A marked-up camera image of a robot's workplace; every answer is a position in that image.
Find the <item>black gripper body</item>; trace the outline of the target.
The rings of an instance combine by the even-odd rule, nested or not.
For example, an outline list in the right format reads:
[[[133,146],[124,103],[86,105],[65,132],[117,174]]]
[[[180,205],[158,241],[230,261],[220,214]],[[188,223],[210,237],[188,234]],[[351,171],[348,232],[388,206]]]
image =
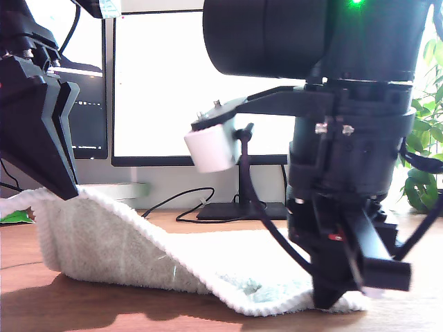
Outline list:
[[[307,163],[300,157],[301,146],[291,144],[287,195],[289,238],[310,256],[316,243],[315,199],[362,201],[362,213],[355,223],[361,250],[359,272],[364,286],[407,291],[410,264],[395,259],[397,226],[387,219],[380,202],[392,180],[393,142],[327,142],[312,151]]]

